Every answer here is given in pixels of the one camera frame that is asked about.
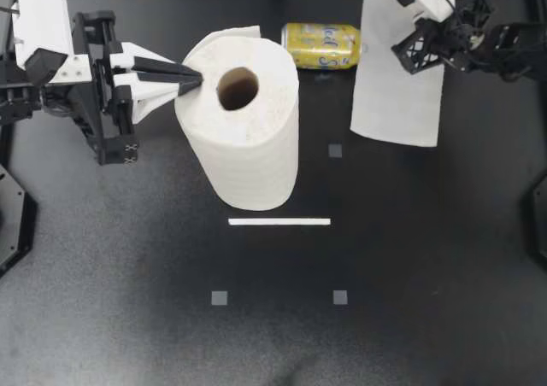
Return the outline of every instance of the white paper towel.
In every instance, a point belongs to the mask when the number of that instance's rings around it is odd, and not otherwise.
[[[209,34],[184,64],[203,83],[175,100],[175,112],[215,192],[236,208],[281,205],[298,169],[298,76],[289,53],[255,26]],[[258,92],[226,110],[217,87],[241,67],[256,76]]]
[[[434,147],[444,67],[411,75],[391,51],[414,31],[415,12],[397,0],[364,0],[363,52],[357,67],[350,129],[376,140]]]

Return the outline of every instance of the can label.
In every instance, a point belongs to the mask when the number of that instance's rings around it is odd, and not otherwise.
[[[281,41],[300,68],[350,68],[361,56],[361,33],[350,25],[287,23]]]

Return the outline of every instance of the paper towel roll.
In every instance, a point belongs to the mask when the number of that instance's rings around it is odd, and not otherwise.
[[[289,53],[252,29],[212,33],[190,52],[184,64],[203,83],[175,112],[218,196],[266,210],[289,198],[297,177],[298,76]]]

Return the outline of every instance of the black mat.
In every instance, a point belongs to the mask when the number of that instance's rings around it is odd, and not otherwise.
[[[497,22],[529,16],[495,2]],[[68,6],[112,9],[120,39],[182,60],[230,26],[359,26],[362,0]],[[354,76],[300,73],[297,186],[267,213],[330,228],[229,227],[248,213],[215,196],[172,106],[138,126],[132,166],[98,167],[69,120],[18,124],[10,167],[39,214],[0,280],[2,384],[545,384],[547,274],[521,217],[547,167],[538,85],[447,72],[438,147],[418,149],[350,133]]]

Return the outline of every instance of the tube hole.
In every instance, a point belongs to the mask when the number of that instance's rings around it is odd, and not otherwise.
[[[258,92],[258,79],[249,69],[237,67],[221,77],[216,90],[225,110],[237,110],[253,101]]]

